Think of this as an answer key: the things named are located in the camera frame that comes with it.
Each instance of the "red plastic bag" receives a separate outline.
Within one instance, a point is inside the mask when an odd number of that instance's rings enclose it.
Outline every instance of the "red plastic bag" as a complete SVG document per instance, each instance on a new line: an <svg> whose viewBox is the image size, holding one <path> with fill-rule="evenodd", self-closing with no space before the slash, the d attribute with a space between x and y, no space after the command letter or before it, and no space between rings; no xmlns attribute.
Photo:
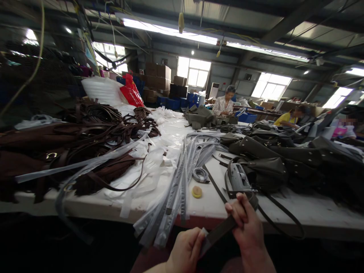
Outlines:
<svg viewBox="0 0 364 273"><path fill-rule="evenodd" d="M125 79L125 85L120 87L120 91L128 103L136 107L144 107L143 100L140 97L137 86L133 82L133 76L127 73L123 76L123 78Z"/></svg>

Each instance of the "metal buckle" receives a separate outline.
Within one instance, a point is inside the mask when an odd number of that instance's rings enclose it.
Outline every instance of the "metal buckle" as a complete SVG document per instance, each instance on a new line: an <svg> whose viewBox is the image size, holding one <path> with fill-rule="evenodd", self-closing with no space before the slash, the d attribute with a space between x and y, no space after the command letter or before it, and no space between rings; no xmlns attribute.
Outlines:
<svg viewBox="0 0 364 273"><path fill-rule="evenodd" d="M50 153L50 154L47 154L47 157L46 159L55 159L57 157L57 153Z"/></svg>

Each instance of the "worker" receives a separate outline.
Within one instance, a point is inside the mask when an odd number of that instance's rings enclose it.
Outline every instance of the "worker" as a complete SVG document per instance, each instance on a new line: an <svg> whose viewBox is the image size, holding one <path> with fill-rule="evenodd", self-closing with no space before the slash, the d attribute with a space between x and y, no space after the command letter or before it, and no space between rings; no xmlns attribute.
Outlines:
<svg viewBox="0 0 364 273"><path fill-rule="evenodd" d="M306 113L306 107L300 105L295 109L291 109L288 113L280 116L275 122L275 126L288 126L298 129L299 126L296 124L299 118L302 118Z"/></svg>
<svg viewBox="0 0 364 273"><path fill-rule="evenodd" d="M347 115L337 115L330 125L336 127L332 138L339 137L356 139L356 134L354 132L355 122L357 122L357 119L355 119L354 116L351 118Z"/></svg>
<svg viewBox="0 0 364 273"><path fill-rule="evenodd" d="M238 193L236 197L234 203L225 204L226 212L234 217L237 224L232 233L239 245L242 258L239 264L233 266L234 272L275 273L273 262L264 245L262 223L247 196ZM197 227L180 232L167 262L158 264L145 273L195 272L204 238L205 234Z"/></svg>
<svg viewBox="0 0 364 273"><path fill-rule="evenodd" d="M225 96L216 98L212 113L217 117L226 117L232 114L234 102L231 100L235 95L235 86L229 85L226 88Z"/></svg>

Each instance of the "woman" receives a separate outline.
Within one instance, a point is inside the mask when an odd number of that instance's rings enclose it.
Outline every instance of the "woman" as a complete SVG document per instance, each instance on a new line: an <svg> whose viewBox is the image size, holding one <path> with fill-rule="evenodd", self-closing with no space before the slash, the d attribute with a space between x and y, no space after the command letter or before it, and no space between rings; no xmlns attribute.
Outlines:
<svg viewBox="0 0 364 273"><path fill-rule="evenodd" d="M332 138L352 138L356 139L356 134L354 132L354 123L356 122L355 118L351 118L347 115L338 115L336 119L334 119L330 126L334 126L335 131Z"/></svg>
<svg viewBox="0 0 364 273"><path fill-rule="evenodd" d="M303 117L306 113L306 107L300 105L295 109L291 109L288 113L283 114L280 116L276 122L274 123L275 126L288 126L295 129L298 129L299 126L296 125L299 118Z"/></svg>
<svg viewBox="0 0 364 273"><path fill-rule="evenodd" d="M216 98L212 113L217 117L226 117L232 114L234 102L231 100L235 95L235 86L229 85L225 96Z"/></svg>

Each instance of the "air conditioner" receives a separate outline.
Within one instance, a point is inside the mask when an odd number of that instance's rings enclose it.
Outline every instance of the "air conditioner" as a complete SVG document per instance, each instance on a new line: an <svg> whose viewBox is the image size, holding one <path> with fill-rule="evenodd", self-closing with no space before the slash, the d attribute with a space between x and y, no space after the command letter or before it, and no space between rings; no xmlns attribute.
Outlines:
<svg viewBox="0 0 364 273"><path fill-rule="evenodd" d="M217 97L217 92L219 91L220 84L219 83L212 83L211 91L209 98Z"/></svg>

